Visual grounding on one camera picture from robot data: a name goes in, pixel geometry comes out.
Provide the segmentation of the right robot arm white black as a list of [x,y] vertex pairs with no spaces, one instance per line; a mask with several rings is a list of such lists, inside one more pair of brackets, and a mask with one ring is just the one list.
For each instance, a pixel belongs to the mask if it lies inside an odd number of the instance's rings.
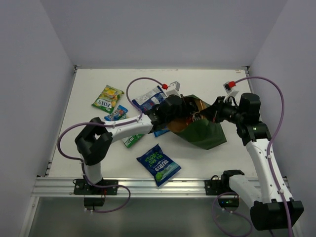
[[267,125],[260,121],[260,98],[244,93],[239,105],[224,96],[201,111],[209,121],[228,121],[236,125],[237,134],[254,164],[260,188],[255,188],[240,170],[227,170],[221,176],[222,192],[235,192],[249,207],[255,229],[292,229],[304,211],[303,204],[294,200],[287,188],[272,148],[272,137]]

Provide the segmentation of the small blue snack packet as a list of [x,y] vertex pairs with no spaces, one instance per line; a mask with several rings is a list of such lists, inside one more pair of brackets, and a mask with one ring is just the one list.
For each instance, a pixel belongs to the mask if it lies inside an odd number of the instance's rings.
[[159,136],[164,135],[164,134],[166,134],[166,133],[169,132],[169,131],[170,131],[169,129],[164,128],[164,129],[162,129],[162,130],[155,131],[155,132],[154,132],[154,136],[155,136],[156,138],[158,138]]

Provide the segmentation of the green Fox's candy bag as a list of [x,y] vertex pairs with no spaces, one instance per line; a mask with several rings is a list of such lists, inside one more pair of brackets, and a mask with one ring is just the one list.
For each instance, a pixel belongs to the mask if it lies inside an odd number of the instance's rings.
[[106,85],[97,99],[91,105],[111,114],[122,95],[124,95],[123,90]]

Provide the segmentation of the green mint snack packet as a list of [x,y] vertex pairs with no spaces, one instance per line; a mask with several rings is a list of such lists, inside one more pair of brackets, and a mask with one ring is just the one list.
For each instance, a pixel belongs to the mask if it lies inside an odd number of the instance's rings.
[[143,138],[144,134],[137,134],[122,139],[123,144],[129,149]]

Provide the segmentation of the green paper bag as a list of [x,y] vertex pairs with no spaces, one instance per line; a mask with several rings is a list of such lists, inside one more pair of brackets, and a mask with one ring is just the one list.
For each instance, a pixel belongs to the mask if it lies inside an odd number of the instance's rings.
[[186,118],[176,118],[167,128],[183,140],[204,150],[226,143],[221,124],[213,123],[199,113],[210,105],[195,95],[182,98],[187,108],[191,109],[191,114]]

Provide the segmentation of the dark blue snack bag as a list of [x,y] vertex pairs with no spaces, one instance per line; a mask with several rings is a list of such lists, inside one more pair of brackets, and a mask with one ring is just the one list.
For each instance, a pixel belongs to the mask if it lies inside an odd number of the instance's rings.
[[143,113],[151,110],[153,106],[161,104],[167,98],[160,86],[156,86],[146,94],[132,100],[132,103]]

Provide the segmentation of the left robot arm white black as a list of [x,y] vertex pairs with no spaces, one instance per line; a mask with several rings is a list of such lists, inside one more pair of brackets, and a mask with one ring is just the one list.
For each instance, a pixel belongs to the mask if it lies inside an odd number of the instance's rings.
[[92,194],[102,190],[101,161],[110,145],[118,140],[138,134],[154,133],[165,128],[174,119],[186,115],[185,102],[177,95],[168,96],[161,104],[139,116],[118,120],[101,121],[94,118],[75,139],[80,157],[85,188]]

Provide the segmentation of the blue Burts crisps bag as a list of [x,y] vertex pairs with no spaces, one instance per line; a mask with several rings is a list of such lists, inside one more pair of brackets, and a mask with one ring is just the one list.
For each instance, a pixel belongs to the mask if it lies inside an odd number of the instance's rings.
[[144,155],[137,157],[136,160],[150,172],[158,187],[182,168],[162,151],[159,144],[149,149]]

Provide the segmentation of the blue M&Ms packet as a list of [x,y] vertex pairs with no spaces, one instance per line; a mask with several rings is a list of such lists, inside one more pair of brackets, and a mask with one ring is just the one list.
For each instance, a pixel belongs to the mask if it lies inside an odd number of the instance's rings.
[[109,115],[104,117],[105,121],[116,121],[119,120],[123,115],[128,112],[128,109],[122,105],[118,105],[118,107]]

